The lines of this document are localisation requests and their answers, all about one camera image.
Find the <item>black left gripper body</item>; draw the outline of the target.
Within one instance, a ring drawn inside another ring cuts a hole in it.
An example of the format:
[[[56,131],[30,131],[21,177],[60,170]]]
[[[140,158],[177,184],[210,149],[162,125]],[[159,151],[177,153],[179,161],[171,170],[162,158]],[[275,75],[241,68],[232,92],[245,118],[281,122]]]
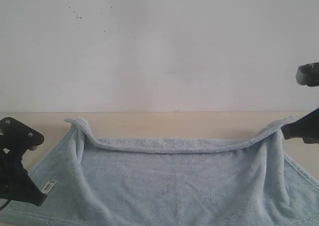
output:
[[[27,171],[22,165],[22,157],[27,148],[10,150],[0,148],[0,198],[8,201],[30,201],[25,188]]]

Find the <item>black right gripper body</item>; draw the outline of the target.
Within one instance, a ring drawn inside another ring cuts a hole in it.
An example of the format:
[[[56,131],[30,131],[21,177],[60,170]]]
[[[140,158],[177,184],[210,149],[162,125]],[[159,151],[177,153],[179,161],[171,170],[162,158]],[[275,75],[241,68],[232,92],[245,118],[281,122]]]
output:
[[[315,138],[302,138],[305,144],[319,144],[319,139]]]

